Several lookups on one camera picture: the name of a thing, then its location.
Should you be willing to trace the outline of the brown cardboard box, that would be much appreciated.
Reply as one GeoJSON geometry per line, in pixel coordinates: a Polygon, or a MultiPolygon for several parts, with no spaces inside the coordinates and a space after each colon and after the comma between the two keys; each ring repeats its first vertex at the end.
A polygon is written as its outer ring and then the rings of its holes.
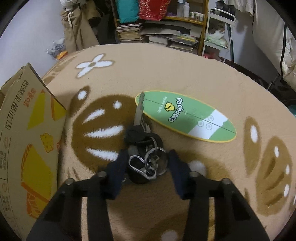
{"type": "Polygon", "coordinates": [[[57,190],[65,118],[30,64],[1,87],[1,213],[21,240],[57,190]]]}

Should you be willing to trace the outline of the bunch of keys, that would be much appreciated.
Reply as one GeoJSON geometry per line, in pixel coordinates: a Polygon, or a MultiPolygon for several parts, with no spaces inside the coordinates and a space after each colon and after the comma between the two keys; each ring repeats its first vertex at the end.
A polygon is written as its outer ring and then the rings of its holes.
{"type": "Polygon", "coordinates": [[[135,184],[146,184],[167,171],[168,160],[163,141],[151,131],[144,119],[144,92],[137,97],[134,121],[125,132],[128,144],[127,176],[135,184]]]}

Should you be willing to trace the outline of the green oval Pochacco board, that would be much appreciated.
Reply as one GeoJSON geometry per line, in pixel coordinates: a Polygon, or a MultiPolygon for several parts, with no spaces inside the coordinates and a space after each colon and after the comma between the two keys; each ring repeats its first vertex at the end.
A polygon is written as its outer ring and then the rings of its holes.
{"type": "Polygon", "coordinates": [[[195,98],[169,91],[145,91],[144,115],[190,138],[227,143],[236,138],[233,123],[214,107],[195,98]]]}

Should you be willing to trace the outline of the beige patterned round rug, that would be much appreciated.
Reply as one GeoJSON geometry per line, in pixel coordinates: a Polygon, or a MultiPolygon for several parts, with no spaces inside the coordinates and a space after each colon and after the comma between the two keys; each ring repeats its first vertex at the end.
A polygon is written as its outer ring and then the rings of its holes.
{"type": "Polygon", "coordinates": [[[295,116],[216,60],[137,43],[72,53],[43,77],[66,107],[59,182],[91,178],[126,148],[138,96],[144,117],[193,171],[229,178],[274,240],[295,211],[295,116]]]}

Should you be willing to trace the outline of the plush toys in bag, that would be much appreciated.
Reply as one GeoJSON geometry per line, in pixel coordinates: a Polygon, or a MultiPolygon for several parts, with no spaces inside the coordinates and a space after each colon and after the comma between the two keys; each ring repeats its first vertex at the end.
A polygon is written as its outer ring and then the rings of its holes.
{"type": "Polygon", "coordinates": [[[65,38],[62,37],[56,41],[53,41],[52,46],[46,50],[46,53],[56,60],[61,60],[63,57],[65,57],[68,54],[65,45],[65,38]]]}

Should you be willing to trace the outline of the beige hanging coat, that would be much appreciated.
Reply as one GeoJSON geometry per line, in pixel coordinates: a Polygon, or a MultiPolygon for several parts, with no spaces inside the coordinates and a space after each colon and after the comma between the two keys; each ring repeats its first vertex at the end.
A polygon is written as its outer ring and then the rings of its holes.
{"type": "Polygon", "coordinates": [[[62,25],[68,53],[74,53],[92,46],[99,45],[99,41],[89,23],[90,20],[100,18],[94,1],[64,1],[62,5],[62,25]]]}

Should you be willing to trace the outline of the white metal trolley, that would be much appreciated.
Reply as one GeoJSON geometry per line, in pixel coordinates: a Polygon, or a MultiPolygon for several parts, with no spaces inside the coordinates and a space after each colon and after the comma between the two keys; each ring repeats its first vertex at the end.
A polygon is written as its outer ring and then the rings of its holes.
{"type": "Polygon", "coordinates": [[[223,57],[224,63],[226,55],[232,52],[231,43],[233,29],[236,26],[236,17],[228,11],[219,8],[210,8],[206,24],[202,57],[205,54],[206,47],[208,47],[225,53],[223,57]]]}

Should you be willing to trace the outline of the stack of books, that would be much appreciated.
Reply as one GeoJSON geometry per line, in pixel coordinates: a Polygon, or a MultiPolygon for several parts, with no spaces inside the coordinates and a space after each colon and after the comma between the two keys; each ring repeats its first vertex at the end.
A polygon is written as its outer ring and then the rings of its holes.
{"type": "Polygon", "coordinates": [[[125,25],[118,25],[116,32],[120,43],[137,43],[143,42],[143,37],[140,34],[142,30],[142,23],[132,23],[125,25]]]}

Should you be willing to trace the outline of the wooden bookshelf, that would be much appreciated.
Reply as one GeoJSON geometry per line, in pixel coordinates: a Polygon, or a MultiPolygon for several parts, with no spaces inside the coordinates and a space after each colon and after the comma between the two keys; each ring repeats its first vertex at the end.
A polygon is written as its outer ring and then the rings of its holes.
{"type": "MultiPolygon", "coordinates": [[[[201,3],[198,3],[202,6],[202,13],[204,14],[204,19],[203,21],[200,20],[195,20],[195,19],[191,19],[191,18],[185,18],[185,17],[178,17],[178,16],[165,16],[163,19],[161,19],[160,21],[150,21],[150,20],[139,20],[136,21],[135,23],[131,23],[131,25],[136,25],[139,23],[146,23],[146,24],[156,24],[156,25],[162,25],[164,26],[165,24],[180,24],[180,23],[188,23],[191,24],[192,27],[200,27],[201,28],[201,33],[198,34],[197,36],[197,40],[196,43],[194,44],[194,46],[197,48],[197,54],[198,55],[202,55],[202,50],[204,47],[204,37],[205,37],[205,30],[206,30],[206,23],[207,23],[207,16],[208,14],[206,13],[206,11],[208,10],[208,6],[209,6],[209,1],[202,1],[201,3]]],[[[122,39],[121,34],[119,32],[119,27],[126,27],[128,24],[124,24],[122,25],[119,21],[118,17],[118,12],[117,12],[117,8],[116,8],[116,1],[111,1],[111,9],[112,9],[112,13],[113,13],[113,17],[114,17],[114,23],[115,23],[115,38],[116,41],[121,43],[124,41],[124,39],[122,39]]]]}

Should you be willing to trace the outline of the teal bag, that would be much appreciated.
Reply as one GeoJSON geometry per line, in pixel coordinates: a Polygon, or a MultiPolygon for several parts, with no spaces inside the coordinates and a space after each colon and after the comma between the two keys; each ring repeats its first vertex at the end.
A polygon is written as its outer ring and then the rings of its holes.
{"type": "Polygon", "coordinates": [[[115,2],[120,23],[133,23],[138,20],[138,0],[117,0],[115,2]]]}

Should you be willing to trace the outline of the red patterned gift bag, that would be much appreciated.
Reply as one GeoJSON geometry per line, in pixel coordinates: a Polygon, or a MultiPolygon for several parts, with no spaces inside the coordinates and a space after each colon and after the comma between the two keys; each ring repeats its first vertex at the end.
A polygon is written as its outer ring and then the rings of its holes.
{"type": "Polygon", "coordinates": [[[139,0],[139,18],[160,21],[167,14],[171,0],[139,0]]]}

